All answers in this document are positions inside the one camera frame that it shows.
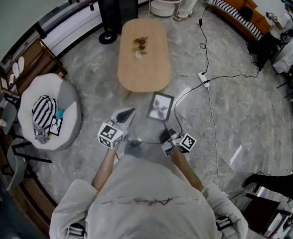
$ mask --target picture frame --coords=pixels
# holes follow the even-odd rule
[[[168,121],[174,97],[160,92],[154,92],[146,117],[159,122]]]
[[[59,136],[61,124],[62,124],[62,119],[57,119],[56,117],[52,117],[49,133]]]

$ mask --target white shirt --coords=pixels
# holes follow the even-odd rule
[[[271,31],[270,31],[270,33],[273,37],[280,39],[282,33],[287,32],[288,30],[290,30],[293,27],[293,20],[290,15],[292,15],[292,14],[287,12],[277,20],[278,23],[283,27],[282,30],[280,30],[276,26],[276,24],[273,23],[273,25],[271,27]]]
[[[227,238],[246,237],[246,220],[216,185],[201,193],[163,165],[124,155],[101,192],[82,180],[71,184],[52,215],[50,238],[67,238],[69,225],[85,219],[88,239],[223,239],[220,216],[233,222]]]

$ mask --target white slipper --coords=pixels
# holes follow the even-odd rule
[[[18,58],[18,66],[19,66],[19,73],[21,74],[24,67],[25,67],[25,59],[24,57]]]
[[[12,87],[12,85],[13,85],[13,80],[14,80],[14,75],[11,74],[11,75],[9,76],[9,88]]]
[[[12,65],[12,72],[15,75],[15,77],[18,78],[18,76],[19,76],[19,66],[18,66],[18,64],[16,62]]]

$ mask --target teal cloth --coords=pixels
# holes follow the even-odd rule
[[[57,120],[62,119],[64,111],[65,111],[64,109],[58,109],[57,115],[56,115]]]

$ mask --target black and white striped cloth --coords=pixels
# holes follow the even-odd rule
[[[51,96],[41,96],[33,105],[31,110],[35,139],[40,143],[49,141],[49,128],[52,118],[56,116],[58,110],[57,101]]]
[[[238,22],[245,26],[257,40],[263,37],[262,33],[258,30],[257,27],[254,26],[253,23],[244,20],[243,17],[239,14],[238,10],[226,3],[224,0],[215,0],[213,4],[216,7],[219,7],[221,10],[225,11],[226,13],[230,14],[233,18],[235,18]]]

